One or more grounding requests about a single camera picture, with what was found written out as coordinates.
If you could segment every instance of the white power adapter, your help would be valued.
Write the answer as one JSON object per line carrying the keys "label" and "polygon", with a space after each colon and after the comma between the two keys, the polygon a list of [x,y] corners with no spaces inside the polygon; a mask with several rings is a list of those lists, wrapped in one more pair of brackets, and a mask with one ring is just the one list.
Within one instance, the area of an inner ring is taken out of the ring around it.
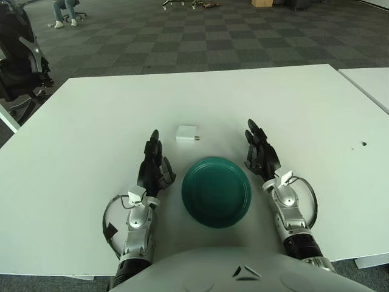
{"label": "white power adapter", "polygon": [[199,136],[196,136],[197,126],[178,126],[176,132],[177,142],[191,142],[200,140]]}

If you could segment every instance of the cardboard box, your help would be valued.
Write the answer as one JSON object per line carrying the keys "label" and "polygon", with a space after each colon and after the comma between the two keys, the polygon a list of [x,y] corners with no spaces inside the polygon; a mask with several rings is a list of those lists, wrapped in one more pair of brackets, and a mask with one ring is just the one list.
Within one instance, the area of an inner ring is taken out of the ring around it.
{"label": "cardboard box", "polygon": [[273,0],[251,0],[251,4],[255,7],[272,7]]}

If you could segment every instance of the person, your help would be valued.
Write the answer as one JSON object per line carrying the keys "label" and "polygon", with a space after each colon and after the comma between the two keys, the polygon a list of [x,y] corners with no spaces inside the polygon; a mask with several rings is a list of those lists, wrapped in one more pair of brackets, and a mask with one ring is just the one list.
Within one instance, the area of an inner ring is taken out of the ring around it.
{"label": "person", "polygon": [[54,28],[60,29],[61,27],[63,27],[63,17],[61,13],[61,7],[66,7],[67,12],[72,20],[71,25],[77,26],[77,22],[75,20],[75,13],[74,13],[74,4],[75,4],[75,0],[54,0],[53,2],[54,16],[55,16]]}

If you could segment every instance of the green plate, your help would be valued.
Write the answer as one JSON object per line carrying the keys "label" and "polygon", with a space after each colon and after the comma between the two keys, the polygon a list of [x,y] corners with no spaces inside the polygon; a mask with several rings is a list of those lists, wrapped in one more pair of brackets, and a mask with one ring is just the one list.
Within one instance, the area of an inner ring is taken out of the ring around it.
{"label": "green plate", "polygon": [[213,228],[234,225],[246,214],[251,202],[247,176],[224,158],[195,163],[185,175],[181,191],[189,214]]}

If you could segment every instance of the black robotic finger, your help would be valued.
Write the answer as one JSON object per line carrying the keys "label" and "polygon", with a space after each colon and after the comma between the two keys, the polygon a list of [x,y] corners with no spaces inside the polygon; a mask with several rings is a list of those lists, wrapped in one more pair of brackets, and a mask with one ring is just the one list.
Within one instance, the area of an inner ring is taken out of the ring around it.
{"label": "black robotic finger", "polygon": [[148,196],[157,197],[159,190],[166,189],[176,179],[169,160],[162,158],[162,143],[159,132],[154,130],[146,142],[145,160],[139,168],[138,186],[146,189]]}
{"label": "black robotic finger", "polygon": [[256,175],[262,176],[267,181],[274,178],[274,171],[280,168],[280,161],[274,148],[267,142],[267,136],[256,123],[249,119],[247,122],[250,131],[245,131],[249,142],[249,152],[245,165]]}

